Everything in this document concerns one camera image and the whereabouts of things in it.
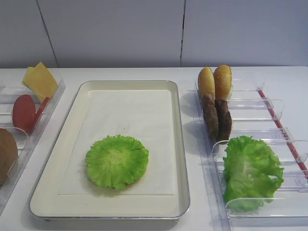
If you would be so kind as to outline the right brown meat patty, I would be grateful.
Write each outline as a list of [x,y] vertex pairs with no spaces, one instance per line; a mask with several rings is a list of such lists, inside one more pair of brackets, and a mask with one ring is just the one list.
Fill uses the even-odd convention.
[[225,99],[215,99],[215,107],[218,115],[217,141],[226,141],[229,139],[232,128],[232,118],[227,101]]

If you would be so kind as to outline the green lettuce leaf in rack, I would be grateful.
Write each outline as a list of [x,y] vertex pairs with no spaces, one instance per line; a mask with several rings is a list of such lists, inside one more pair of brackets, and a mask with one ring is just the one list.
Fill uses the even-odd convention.
[[284,182],[284,168],[270,146],[240,136],[229,140],[225,152],[223,199],[228,209],[248,212],[272,202]]

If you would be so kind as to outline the clear acrylic rack left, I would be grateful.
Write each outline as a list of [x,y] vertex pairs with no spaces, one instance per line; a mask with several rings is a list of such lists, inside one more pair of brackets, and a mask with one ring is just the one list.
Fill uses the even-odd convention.
[[[23,78],[24,69],[0,70],[0,127],[10,132],[16,142],[17,158],[8,170],[8,177],[0,187],[0,211],[3,212],[12,192],[19,181],[46,125],[48,124],[64,90],[65,83],[59,69],[50,68],[58,86],[53,96],[40,102],[37,95],[28,87],[21,84],[19,77]],[[35,120],[30,132],[13,125],[13,105],[22,95],[31,96],[36,108]]]

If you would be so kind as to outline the brown meat patty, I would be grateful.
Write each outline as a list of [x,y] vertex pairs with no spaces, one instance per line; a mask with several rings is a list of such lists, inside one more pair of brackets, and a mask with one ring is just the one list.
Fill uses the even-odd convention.
[[218,115],[217,141],[226,141],[229,139],[232,128],[232,118],[227,101],[225,99],[215,99],[215,107]]
[[202,103],[204,119],[208,128],[208,136],[210,139],[216,140],[218,137],[218,115],[213,96],[206,93],[202,97]]

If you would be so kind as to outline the white paper tray liner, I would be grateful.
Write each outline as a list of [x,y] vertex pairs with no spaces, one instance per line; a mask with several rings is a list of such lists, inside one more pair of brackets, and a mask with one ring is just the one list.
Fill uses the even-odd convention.
[[[91,90],[63,128],[73,143],[60,194],[172,195],[176,190],[171,93],[168,90]],[[107,136],[131,136],[149,150],[143,177],[122,190],[101,188],[86,175],[90,146]]]

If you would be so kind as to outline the right bun half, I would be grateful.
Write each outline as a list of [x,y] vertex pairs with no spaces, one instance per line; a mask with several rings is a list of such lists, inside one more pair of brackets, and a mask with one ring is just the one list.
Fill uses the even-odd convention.
[[228,65],[218,66],[214,73],[215,98],[227,99],[231,90],[232,72]]

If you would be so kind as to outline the clear acrylic rack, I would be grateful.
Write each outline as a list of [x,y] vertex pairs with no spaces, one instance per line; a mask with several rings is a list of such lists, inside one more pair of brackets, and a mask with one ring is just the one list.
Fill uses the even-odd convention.
[[[23,78],[24,69],[0,70],[0,127],[10,132],[16,142],[17,158],[8,170],[8,177],[0,187],[0,211],[3,212],[12,192],[19,181],[46,125],[48,124],[64,90],[65,83],[59,69],[50,68],[58,86],[53,96],[40,102],[37,95],[28,87],[21,84],[19,77]],[[22,95],[31,96],[36,108],[35,120],[30,132],[13,125],[13,105]]]
[[265,142],[278,156],[283,183],[272,198],[237,198],[225,202],[224,158],[228,141],[210,139],[199,90],[194,89],[201,164],[212,226],[216,231],[262,231],[308,224],[308,142],[292,136],[281,122],[285,103],[264,91],[259,72],[235,71],[227,99],[232,118],[230,138],[251,137]]

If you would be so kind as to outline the red tomato slice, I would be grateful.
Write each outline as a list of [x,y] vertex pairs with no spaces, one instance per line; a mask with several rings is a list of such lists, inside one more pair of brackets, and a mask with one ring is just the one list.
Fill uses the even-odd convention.
[[36,109],[32,97],[28,94],[19,96],[13,106],[12,121],[14,127],[30,133],[35,114]]
[[39,107],[39,109],[37,110],[33,120],[32,120],[32,123],[31,123],[31,126],[30,126],[30,132],[29,133],[32,133],[33,130],[35,129],[35,126],[36,124],[38,123],[38,121],[40,120],[45,108],[47,107],[48,103],[50,101],[50,97],[46,97],[43,101],[43,103],[41,104],[41,106]]

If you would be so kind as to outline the green lettuce leaf on tray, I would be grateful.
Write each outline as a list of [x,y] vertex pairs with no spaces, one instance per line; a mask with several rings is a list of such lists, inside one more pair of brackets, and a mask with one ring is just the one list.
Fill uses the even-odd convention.
[[86,153],[87,177],[97,186],[121,190],[139,180],[149,163],[149,150],[130,136],[107,136]]

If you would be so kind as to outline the clear acrylic rack right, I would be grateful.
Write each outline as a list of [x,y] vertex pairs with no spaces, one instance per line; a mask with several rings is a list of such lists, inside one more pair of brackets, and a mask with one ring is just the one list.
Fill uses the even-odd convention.
[[212,226],[216,231],[262,231],[308,224],[308,142],[292,136],[281,122],[285,103],[264,91],[259,72],[235,71],[227,99],[232,118],[230,138],[251,137],[265,142],[278,156],[283,183],[272,198],[237,198],[225,202],[224,158],[228,141],[210,139],[199,90],[194,89],[201,164]]

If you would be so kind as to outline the left brown meat patty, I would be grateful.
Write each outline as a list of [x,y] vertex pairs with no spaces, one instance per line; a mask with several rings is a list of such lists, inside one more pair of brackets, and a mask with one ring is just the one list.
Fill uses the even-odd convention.
[[204,119],[208,128],[208,136],[210,139],[216,140],[218,137],[218,115],[213,96],[206,93],[202,97],[202,103]]

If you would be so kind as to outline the bun half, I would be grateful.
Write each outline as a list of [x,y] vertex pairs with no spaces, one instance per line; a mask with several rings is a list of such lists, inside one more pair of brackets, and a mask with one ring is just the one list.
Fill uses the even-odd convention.
[[201,98],[210,94],[215,99],[214,75],[209,67],[204,67],[198,75],[198,90]]
[[231,90],[232,72],[228,65],[218,66],[214,73],[215,98],[227,99]]

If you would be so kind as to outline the rear yellow cheese slice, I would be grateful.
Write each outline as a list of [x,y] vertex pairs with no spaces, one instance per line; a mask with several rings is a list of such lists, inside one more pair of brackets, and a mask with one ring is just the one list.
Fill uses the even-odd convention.
[[24,85],[25,87],[28,87],[27,83],[26,83],[26,79],[27,77],[32,73],[32,71],[34,70],[35,68],[34,67],[28,67],[27,70],[26,70],[26,74],[22,80],[22,85]]

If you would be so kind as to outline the yellow cheese slice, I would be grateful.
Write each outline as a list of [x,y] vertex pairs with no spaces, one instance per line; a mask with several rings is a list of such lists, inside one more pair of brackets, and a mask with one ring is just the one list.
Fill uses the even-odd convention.
[[22,80],[22,85],[24,85],[25,87],[28,87],[27,83],[26,83],[26,79],[27,77],[32,73],[32,71],[34,70],[35,68],[34,67],[28,67],[27,70],[26,70],[26,74]]
[[58,87],[58,83],[54,79],[51,72],[42,63],[38,63],[27,77],[26,83],[42,103],[46,97],[52,97]]

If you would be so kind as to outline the brown bun at left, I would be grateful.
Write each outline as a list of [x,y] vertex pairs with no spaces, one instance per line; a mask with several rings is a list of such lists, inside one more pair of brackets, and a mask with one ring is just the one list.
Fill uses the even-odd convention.
[[0,185],[8,177],[11,166],[18,157],[17,145],[14,136],[6,129],[0,129]]

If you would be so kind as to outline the cream metal tray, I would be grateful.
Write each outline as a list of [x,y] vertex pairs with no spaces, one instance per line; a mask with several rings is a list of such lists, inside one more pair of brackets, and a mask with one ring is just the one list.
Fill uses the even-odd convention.
[[[107,136],[149,151],[145,174],[124,189],[95,185],[86,153]],[[179,219],[190,206],[177,85],[159,80],[83,83],[29,203],[42,219]]]

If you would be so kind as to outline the left bun half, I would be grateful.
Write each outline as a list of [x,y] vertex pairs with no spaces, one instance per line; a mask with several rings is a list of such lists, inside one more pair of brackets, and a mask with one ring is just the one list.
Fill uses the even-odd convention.
[[214,75],[209,67],[204,67],[198,75],[198,90],[201,98],[210,94],[215,99]]

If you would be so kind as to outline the front yellow cheese slice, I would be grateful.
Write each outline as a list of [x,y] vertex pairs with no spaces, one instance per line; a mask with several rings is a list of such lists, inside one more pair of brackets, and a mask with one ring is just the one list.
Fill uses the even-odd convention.
[[38,63],[27,77],[26,83],[42,103],[46,97],[52,97],[58,87],[58,83],[54,79],[51,72],[42,63]]

